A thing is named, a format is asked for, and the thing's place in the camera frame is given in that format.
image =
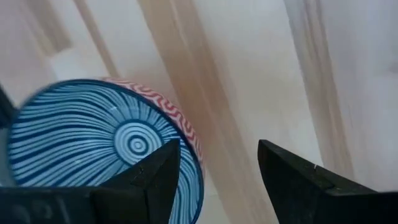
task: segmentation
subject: concentric circle pattern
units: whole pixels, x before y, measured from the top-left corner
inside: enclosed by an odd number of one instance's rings
[[[9,165],[20,186],[95,186],[171,139],[181,163],[169,223],[193,223],[203,201],[196,150],[163,111],[113,84],[61,82],[31,98],[9,131]]]

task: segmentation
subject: swirl pattern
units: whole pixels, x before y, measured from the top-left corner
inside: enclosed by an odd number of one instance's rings
[[[31,98],[9,130],[9,165],[20,186],[95,186],[176,138],[180,178],[169,223],[194,223],[203,177],[188,139],[150,101],[113,84],[66,81]]]

